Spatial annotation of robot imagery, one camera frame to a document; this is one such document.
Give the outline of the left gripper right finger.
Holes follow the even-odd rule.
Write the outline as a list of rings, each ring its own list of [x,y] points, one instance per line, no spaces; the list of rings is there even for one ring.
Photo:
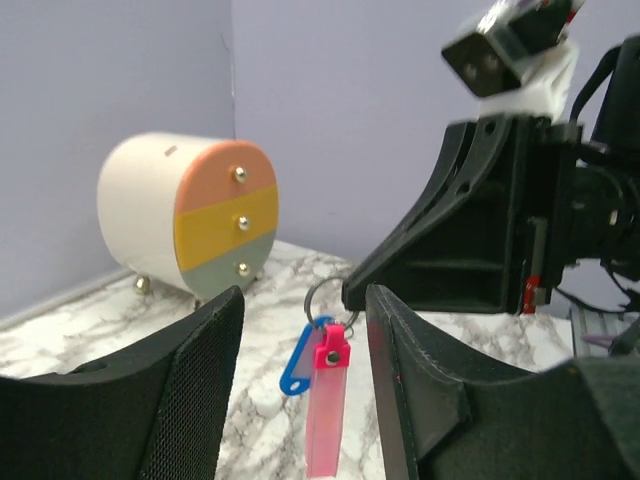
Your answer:
[[[581,357],[540,373],[366,292],[380,441],[390,479],[635,479],[639,360]]]

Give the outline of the blue tag silver key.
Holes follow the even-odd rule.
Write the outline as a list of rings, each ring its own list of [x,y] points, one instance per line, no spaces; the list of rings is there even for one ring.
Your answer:
[[[324,326],[333,322],[331,316],[320,316],[315,319],[314,326],[305,325],[280,377],[279,387],[283,394],[297,396],[310,388],[315,348],[323,339]]]

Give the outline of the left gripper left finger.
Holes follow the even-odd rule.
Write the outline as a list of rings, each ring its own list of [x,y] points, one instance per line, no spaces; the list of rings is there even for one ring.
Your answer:
[[[5,479],[211,479],[245,301],[231,287],[66,374],[1,381]]]

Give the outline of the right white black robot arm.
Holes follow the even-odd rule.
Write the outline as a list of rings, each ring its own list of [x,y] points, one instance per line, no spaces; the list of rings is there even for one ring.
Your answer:
[[[449,125],[416,203],[342,287],[411,310],[532,313],[567,267],[639,277],[639,40],[608,50],[568,120],[506,108]]]

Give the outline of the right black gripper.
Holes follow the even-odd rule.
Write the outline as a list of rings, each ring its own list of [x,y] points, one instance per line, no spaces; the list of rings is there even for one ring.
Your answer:
[[[564,269],[583,259],[638,281],[638,122],[606,118],[588,141],[576,120],[541,120],[535,133],[524,183],[533,238],[523,284],[514,256],[516,186],[530,119],[494,115],[446,128],[422,194],[344,281],[343,305],[363,310],[366,288],[380,284],[417,311],[532,313],[549,301]]]

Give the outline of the pink tag metal keyring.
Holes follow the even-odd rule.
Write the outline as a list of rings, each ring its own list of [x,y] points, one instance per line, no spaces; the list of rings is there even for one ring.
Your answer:
[[[310,327],[307,343],[310,390],[305,430],[305,465],[309,479],[333,477],[338,470],[351,355],[346,333],[357,315],[352,314],[346,323],[315,318],[311,314],[311,301],[321,286],[340,279],[336,275],[318,281],[304,301]]]

